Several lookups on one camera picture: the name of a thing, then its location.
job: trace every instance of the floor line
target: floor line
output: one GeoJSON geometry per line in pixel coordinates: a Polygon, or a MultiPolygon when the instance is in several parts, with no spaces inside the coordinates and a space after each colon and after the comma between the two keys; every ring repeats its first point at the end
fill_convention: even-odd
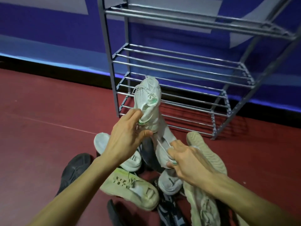
{"type": "Polygon", "coordinates": [[[10,115],[10,116],[15,116],[15,117],[26,119],[26,120],[30,120],[30,121],[36,121],[36,122],[41,122],[41,123],[44,123],[44,124],[50,124],[50,125],[55,125],[55,126],[59,126],[59,127],[63,127],[63,128],[69,128],[69,129],[73,129],[73,130],[76,130],[76,131],[91,133],[91,134],[95,134],[95,135],[97,134],[97,133],[94,133],[94,132],[88,132],[88,131],[85,131],[85,130],[81,130],[81,129],[77,129],[77,128],[71,128],[71,127],[64,126],[64,125],[54,124],[54,123],[50,123],[50,122],[46,122],[46,121],[40,121],[40,120],[36,120],[36,119],[33,119],[33,118],[29,118],[29,117],[23,117],[23,116],[19,116],[19,115],[16,115],[16,114],[11,114],[11,113],[6,113],[6,112],[4,112],[4,114],[10,115]]]}

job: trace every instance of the person's right hand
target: person's right hand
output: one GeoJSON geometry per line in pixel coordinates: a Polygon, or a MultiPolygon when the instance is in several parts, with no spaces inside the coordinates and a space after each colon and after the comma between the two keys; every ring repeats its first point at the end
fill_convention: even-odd
{"type": "Polygon", "coordinates": [[[167,166],[174,168],[180,179],[210,193],[214,174],[219,172],[213,168],[199,149],[186,146],[181,140],[172,141],[170,145],[172,148],[168,149],[168,154],[178,164],[173,165],[171,162],[168,162],[167,166]]]}

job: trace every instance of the beige shoe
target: beige shoe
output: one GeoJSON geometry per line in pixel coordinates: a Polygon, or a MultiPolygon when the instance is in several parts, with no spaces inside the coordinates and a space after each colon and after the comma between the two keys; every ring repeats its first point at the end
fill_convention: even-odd
{"type": "Polygon", "coordinates": [[[203,137],[198,132],[189,132],[186,136],[187,143],[190,146],[198,148],[206,159],[212,164],[217,171],[227,174],[227,168],[223,160],[205,144],[203,137]]]}
{"type": "MultiPolygon", "coordinates": [[[[189,132],[187,143],[202,152],[206,159],[217,171],[227,174],[227,169],[221,158],[205,144],[202,136],[197,132],[189,132]]],[[[215,199],[198,187],[187,182],[183,184],[188,202],[191,205],[191,222],[193,226],[220,226],[221,220],[215,199]]]]}
{"type": "Polygon", "coordinates": [[[121,168],[110,174],[100,190],[131,201],[146,211],[152,211],[159,203],[158,190],[152,184],[121,168]]]}

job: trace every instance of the person's left arm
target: person's left arm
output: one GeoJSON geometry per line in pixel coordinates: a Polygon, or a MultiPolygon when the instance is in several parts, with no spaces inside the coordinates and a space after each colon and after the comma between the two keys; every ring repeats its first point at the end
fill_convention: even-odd
{"type": "Polygon", "coordinates": [[[130,158],[142,139],[152,135],[145,130],[136,134],[140,109],[131,109],[114,125],[104,153],[63,192],[56,196],[28,226],[75,225],[107,177],[130,158]]]}

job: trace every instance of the forearm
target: forearm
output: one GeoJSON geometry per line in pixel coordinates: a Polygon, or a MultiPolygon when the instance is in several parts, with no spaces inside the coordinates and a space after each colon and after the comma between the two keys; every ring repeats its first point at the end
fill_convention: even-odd
{"type": "Polygon", "coordinates": [[[97,190],[116,167],[106,154],[96,158],[91,166],[55,197],[29,225],[75,225],[97,190]]]}
{"type": "Polygon", "coordinates": [[[229,205],[249,225],[300,225],[294,218],[223,174],[212,179],[212,195],[229,205]]]}

